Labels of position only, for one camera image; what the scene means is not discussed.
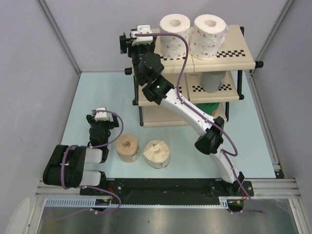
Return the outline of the green paper towel roll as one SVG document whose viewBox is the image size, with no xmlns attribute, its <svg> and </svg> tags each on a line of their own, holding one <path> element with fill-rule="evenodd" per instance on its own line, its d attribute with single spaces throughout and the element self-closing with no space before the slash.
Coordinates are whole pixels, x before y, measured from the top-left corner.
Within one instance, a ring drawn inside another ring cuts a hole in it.
<svg viewBox="0 0 312 234">
<path fill-rule="evenodd" d="M 216 113 L 216 110 L 219 107 L 219 102 L 216 103 L 198 103 L 196 105 L 200 110 L 202 110 L 203 112 L 214 116 Z"/>
</svg>

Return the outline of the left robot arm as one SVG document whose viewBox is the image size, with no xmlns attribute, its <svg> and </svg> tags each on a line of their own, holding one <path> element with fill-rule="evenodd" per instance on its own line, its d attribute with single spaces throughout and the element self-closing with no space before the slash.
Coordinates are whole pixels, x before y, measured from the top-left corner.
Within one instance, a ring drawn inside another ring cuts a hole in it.
<svg viewBox="0 0 312 234">
<path fill-rule="evenodd" d="M 104 163 L 107 160 L 111 130 L 119 127 L 117 116 L 112 119 L 106 112 L 86 116 L 90 124 L 89 142 L 86 146 L 57 145 L 45 167 L 42 180 L 45 185 L 77 188 L 91 186 L 97 195 L 104 194 L 108 183 L 102 179 L 104 173 L 84 169 L 86 164 Z"/>
</svg>

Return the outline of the cream paper roll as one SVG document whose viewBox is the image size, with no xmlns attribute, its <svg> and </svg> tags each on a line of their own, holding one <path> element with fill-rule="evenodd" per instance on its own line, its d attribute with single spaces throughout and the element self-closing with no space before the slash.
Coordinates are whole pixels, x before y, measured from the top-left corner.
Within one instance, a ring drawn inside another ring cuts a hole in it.
<svg viewBox="0 0 312 234">
<path fill-rule="evenodd" d="M 146 162 L 153 168 L 165 168 L 170 162 L 170 147 L 163 140 L 151 140 L 144 148 Z"/>
</svg>

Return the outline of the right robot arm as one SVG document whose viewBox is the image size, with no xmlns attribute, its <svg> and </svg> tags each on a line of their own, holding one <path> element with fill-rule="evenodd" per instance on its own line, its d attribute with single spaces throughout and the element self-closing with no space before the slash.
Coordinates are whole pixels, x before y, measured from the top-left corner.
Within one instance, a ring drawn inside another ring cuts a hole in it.
<svg viewBox="0 0 312 234">
<path fill-rule="evenodd" d="M 230 156 L 237 156 L 224 149 L 224 119 L 212 117 L 192 104 L 179 91 L 179 85 L 173 85 L 163 75 L 164 66 L 159 54 L 154 52 L 158 36 L 172 36 L 183 41 L 183 36 L 173 33 L 140 33 L 132 31 L 130 37 L 119 36 L 120 52 L 132 59 L 133 71 L 138 85 L 149 102 L 154 102 L 183 118 L 199 135 L 195 148 L 202 154 L 209 155 L 221 172 L 225 191 L 229 195 L 237 195 L 243 189 L 245 179 L 243 173 L 235 168 Z"/>
</svg>

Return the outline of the white dotted paper roll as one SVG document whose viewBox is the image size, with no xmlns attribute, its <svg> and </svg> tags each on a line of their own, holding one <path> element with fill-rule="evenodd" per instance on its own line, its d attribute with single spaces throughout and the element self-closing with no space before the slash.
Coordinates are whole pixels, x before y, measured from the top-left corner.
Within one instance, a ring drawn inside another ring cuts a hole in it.
<svg viewBox="0 0 312 234">
<path fill-rule="evenodd" d="M 161 33 L 173 33 L 181 35 L 189 41 L 190 20 L 182 14 L 170 14 L 164 16 L 160 21 Z M 186 55 L 185 43 L 178 37 L 160 36 L 161 51 L 164 57 L 179 59 Z"/>
</svg>

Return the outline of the white pinkish paper roll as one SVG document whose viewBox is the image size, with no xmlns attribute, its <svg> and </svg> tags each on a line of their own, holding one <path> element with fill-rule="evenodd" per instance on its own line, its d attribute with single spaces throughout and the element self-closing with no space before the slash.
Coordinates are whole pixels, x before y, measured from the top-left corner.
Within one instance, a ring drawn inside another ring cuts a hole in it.
<svg viewBox="0 0 312 234">
<path fill-rule="evenodd" d="M 228 32 L 226 22 L 214 15 L 200 15 L 194 20 L 190 37 L 190 52 L 201 60 L 209 60 L 216 56 Z"/>
</svg>

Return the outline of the grey paper towel roll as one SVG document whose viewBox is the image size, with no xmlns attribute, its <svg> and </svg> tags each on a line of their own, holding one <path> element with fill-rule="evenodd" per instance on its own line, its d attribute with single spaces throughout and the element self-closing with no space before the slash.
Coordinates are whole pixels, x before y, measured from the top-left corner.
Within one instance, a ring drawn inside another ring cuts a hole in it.
<svg viewBox="0 0 312 234">
<path fill-rule="evenodd" d="M 200 85 L 207 93 L 215 93 L 223 84 L 226 71 L 203 72 Z"/>
</svg>

